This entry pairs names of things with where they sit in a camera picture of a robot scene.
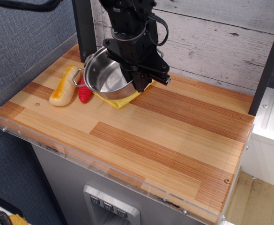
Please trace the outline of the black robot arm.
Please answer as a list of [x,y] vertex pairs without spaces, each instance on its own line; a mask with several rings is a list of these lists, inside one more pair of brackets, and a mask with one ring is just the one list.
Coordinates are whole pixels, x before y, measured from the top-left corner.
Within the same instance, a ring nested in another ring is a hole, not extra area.
[[166,43],[168,34],[159,41],[157,24],[168,30],[167,23],[152,9],[154,0],[102,0],[111,22],[110,39],[103,41],[108,58],[118,62],[125,79],[143,92],[153,80],[168,85],[169,65],[158,47]]

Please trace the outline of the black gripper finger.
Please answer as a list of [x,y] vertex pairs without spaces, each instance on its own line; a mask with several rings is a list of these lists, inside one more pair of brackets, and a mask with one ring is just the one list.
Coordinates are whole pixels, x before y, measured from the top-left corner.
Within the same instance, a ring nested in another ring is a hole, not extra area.
[[134,86],[138,92],[143,92],[146,87],[152,82],[152,78],[144,71],[133,71],[132,78]]

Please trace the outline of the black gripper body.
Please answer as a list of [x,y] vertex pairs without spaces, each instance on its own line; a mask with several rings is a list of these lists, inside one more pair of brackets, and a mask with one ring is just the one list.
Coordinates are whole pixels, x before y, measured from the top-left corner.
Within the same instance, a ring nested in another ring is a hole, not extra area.
[[108,57],[120,64],[121,71],[129,80],[133,80],[133,71],[144,71],[152,80],[164,85],[171,81],[171,76],[168,75],[170,67],[158,54],[157,47],[147,35],[133,42],[106,38],[103,45],[108,50]]

